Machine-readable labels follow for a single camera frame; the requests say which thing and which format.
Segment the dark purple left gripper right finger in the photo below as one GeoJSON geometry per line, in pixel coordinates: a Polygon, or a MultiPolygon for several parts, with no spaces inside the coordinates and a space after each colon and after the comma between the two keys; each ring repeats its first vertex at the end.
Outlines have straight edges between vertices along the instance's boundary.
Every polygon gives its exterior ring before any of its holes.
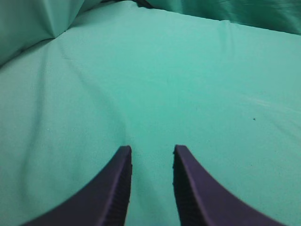
{"type": "Polygon", "coordinates": [[[279,226],[217,182],[184,145],[174,148],[173,187],[182,226],[279,226]]]}

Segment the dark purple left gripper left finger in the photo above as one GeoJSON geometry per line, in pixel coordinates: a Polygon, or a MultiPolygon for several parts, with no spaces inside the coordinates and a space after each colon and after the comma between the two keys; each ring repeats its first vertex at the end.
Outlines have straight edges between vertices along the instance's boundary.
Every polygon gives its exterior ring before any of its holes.
{"type": "Polygon", "coordinates": [[[132,149],[121,146],[82,189],[27,226],[123,226],[130,200],[132,149]]]}

